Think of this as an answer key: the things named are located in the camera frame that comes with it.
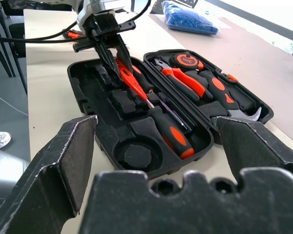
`gray floor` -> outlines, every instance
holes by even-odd
[[[11,19],[7,19],[6,22],[7,24],[11,24],[19,23],[21,21],[22,17],[12,17]],[[3,30],[1,30],[1,35],[3,37],[5,36]],[[21,83],[21,78],[18,74],[10,48],[7,43],[6,49],[9,53],[16,77],[9,78],[0,63],[0,97],[17,109],[28,113],[27,96],[25,94],[23,85]],[[26,75],[25,58],[19,59],[19,62],[24,75]],[[11,142],[2,148],[2,150],[30,161],[28,117],[15,111],[1,100],[0,131],[9,132],[12,135]]]

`tool case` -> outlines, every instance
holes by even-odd
[[[211,71],[222,81],[244,113],[252,115],[261,107],[258,121],[265,124],[273,117],[272,109],[237,79],[223,74],[220,68],[193,51],[161,50],[145,54],[144,61],[131,58],[132,65],[154,86],[154,92],[147,94],[148,99],[162,109],[194,149],[194,155],[181,159],[159,133],[154,119],[148,115],[146,102],[126,84],[115,84],[99,59],[73,63],[68,68],[68,76],[76,101],[82,113],[98,116],[95,140],[115,169],[142,170],[149,179],[153,179],[178,171],[184,165],[201,159],[214,143],[221,144],[212,120],[216,116],[228,116],[228,111],[215,99],[200,99],[194,103],[163,75],[154,62],[160,59],[174,67],[171,58],[179,53],[199,59],[203,70]],[[160,100],[182,120],[184,127]]]

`blue object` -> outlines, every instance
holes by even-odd
[[[212,22],[186,6],[164,1],[162,7],[165,22],[170,29],[207,35],[216,35],[219,31]]]

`black tool case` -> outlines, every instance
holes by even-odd
[[[147,94],[149,100],[162,108],[164,115],[186,136],[194,149],[193,156],[182,160],[163,140],[153,118],[148,116],[146,102],[127,85],[113,82],[99,59],[74,63],[68,68],[68,76],[76,101],[82,113],[98,116],[95,139],[115,169],[142,170],[152,179],[176,172],[182,166],[201,159],[214,142],[221,144],[211,118],[227,116],[227,110],[217,100],[193,103],[154,63],[157,58],[174,67],[171,56],[181,52],[195,56],[203,63],[204,70],[213,72],[243,112],[252,115],[261,107],[258,121],[266,123],[273,117],[273,111],[267,104],[193,51],[161,50],[145,54],[143,62],[132,58],[132,64],[155,87],[154,93]],[[162,106],[160,99],[183,121],[186,128]]]

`black cable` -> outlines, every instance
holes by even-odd
[[[129,19],[129,20],[126,20],[125,22],[133,21],[133,20],[136,20],[137,18],[139,18],[141,15],[143,15],[143,13],[144,13],[145,11],[147,11],[147,9],[148,9],[148,7],[149,7],[150,5],[151,5],[151,0],[148,0],[147,3],[146,3],[146,6],[142,9],[142,11],[141,11],[139,14],[135,15],[134,17],[132,17],[132,18]]]
[[[69,31],[72,27],[74,27],[77,24],[77,22],[73,22],[70,26],[68,26],[67,28],[63,29],[62,31],[53,34],[51,36],[47,36],[47,37],[42,37],[42,38],[30,38],[30,39],[26,39],[26,40],[47,40],[47,39],[51,39],[51,38],[56,38],[60,35],[62,35],[63,33],[66,33],[67,31]]]
[[[74,39],[66,39],[66,40],[33,40],[33,39],[13,39],[13,38],[1,38],[0,41],[2,42],[25,42],[25,43],[42,43],[42,44],[51,44],[51,43],[65,43],[65,42],[71,42],[71,41],[77,41],[77,40],[83,40],[87,37],[79,37]]]

